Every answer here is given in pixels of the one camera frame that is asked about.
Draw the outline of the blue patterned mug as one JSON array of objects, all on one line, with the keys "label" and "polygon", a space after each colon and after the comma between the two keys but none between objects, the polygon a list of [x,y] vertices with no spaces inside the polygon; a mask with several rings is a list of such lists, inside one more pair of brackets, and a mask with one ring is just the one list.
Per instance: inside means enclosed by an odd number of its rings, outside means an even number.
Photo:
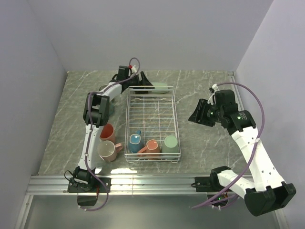
[{"label": "blue patterned mug", "polygon": [[144,141],[141,137],[141,130],[138,130],[135,134],[132,134],[128,141],[128,149],[131,153],[136,154],[144,147]]}]

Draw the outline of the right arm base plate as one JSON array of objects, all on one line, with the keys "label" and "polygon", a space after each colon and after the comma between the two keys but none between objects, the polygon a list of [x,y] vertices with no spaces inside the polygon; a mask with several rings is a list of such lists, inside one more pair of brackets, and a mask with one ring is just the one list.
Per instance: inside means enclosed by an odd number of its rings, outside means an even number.
[{"label": "right arm base plate", "polygon": [[196,192],[219,192],[224,188],[218,178],[214,177],[195,177],[191,187],[195,188]]}]

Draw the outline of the salmon mug white inside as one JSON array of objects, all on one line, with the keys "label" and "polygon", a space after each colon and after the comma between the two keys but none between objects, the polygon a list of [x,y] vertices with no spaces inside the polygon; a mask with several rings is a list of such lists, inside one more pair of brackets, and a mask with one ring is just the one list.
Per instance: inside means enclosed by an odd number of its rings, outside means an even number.
[{"label": "salmon mug white inside", "polygon": [[137,153],[148,160],[157,160],[161,156],[161,148],[155,139],[151,139]]}]

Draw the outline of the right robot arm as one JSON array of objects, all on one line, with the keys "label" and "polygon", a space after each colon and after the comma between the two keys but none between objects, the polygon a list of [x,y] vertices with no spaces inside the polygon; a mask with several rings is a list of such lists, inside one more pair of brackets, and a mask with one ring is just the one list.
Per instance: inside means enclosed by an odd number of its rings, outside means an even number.
[{"label": "right robot arm", "polygon": [[227,166],[212,169],[206,185],[213,191],[223,194],[231,190],[244,199],[254,216],[284,208],[294,197],[296,188],[274,167],[252,115],[239,110],[234,91],[219,90],[208,100],[200,99],[189,121],[210,127],[220,123],[238,145],[252,174],[253,181],[249,181]]}]

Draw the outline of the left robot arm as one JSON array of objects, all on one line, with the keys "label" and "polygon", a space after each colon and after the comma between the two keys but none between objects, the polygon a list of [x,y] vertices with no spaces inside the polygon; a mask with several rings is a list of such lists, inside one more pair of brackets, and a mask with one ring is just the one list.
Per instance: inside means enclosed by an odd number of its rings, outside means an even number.
[{"label": "left robot arm", "polygon": [[100,91],[87,94],[83,119],[85,121],[85,140],[81,158],[69,178],[68,193],[93,192],[102,183],[95,176],[96,165],[93,162],[94,151],[99,143],[98,138],[110,118],[110,102],[129,87],[151,87],[143,71],[132,66],[120,66],[118,73]]}]

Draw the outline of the light green cup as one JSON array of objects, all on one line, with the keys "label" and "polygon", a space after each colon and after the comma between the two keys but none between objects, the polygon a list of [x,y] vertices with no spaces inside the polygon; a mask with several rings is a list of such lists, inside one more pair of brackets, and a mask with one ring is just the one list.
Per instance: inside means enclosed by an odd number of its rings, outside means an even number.
[{"label": "light green cup", "polygon": [[167,94],[169,92],[169,86],[166,83],[152,82],[152,89],[150,94]]}]

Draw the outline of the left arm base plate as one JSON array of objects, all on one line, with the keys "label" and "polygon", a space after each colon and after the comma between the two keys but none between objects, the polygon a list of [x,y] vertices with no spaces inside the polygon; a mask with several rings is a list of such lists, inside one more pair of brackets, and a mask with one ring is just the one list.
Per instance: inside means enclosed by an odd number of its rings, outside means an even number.
[{"label": "left arm base plate", "polygon": [[110,191],[111,179],[109,177],[101,177],[100,180],[105,184],[106,188],[98,181],[94,180],[92,185],[80,183],[70,179],[67,192],[68,193],[106,193]]}]

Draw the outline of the pale green tumbler cup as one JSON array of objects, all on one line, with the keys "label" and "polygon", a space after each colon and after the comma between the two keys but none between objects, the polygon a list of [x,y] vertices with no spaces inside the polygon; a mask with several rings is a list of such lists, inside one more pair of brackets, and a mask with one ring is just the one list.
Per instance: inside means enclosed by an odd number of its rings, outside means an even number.
[{"label": "pale green tumbler cup", "polygon": [[178,149],[178,140],[175,136],[169,135],[167,136],[161,147],[161,153],[165,156],[174,156],[178,154],[179,149]]}]

